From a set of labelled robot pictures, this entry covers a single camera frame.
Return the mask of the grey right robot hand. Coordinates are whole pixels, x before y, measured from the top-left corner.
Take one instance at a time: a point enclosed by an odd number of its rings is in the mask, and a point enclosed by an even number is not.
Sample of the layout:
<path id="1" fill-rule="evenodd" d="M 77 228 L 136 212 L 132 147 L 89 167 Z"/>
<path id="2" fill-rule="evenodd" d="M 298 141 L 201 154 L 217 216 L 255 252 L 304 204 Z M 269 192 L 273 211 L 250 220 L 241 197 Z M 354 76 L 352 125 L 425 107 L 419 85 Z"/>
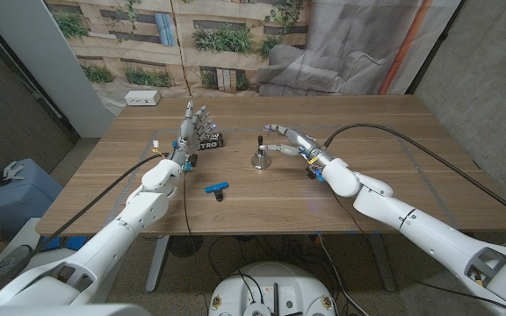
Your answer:
<path id="1" fill-rule="evenodd" d="M 261 151 L 275 151 L 289 156 L 301 155 L 309 164 L 316 164 L 323 168 L 335 159 L 335 156 L 304 133 L 280 125 L 267 125 L 266 129 L 285 136 L 291 145 L 259 145 L 258 149 Z"/>

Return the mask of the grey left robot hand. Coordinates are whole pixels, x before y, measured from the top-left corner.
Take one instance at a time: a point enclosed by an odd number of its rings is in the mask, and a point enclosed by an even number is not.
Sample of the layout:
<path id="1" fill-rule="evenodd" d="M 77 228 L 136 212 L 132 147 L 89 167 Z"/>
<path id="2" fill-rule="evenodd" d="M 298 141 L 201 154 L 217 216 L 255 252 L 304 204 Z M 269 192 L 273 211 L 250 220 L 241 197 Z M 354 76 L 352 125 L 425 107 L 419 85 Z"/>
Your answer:
<path id="1" fill-rule="evenodd" d="M 215 128 L 209 118 L 206 106 L 194 111 L 192 100 L 186 106 L 184 120 L 181 123 L 177 136 L 177 144 L 170 154 L 170 159 L 183 166 L 187 159 L 199 150 L 200 142 Z"/>

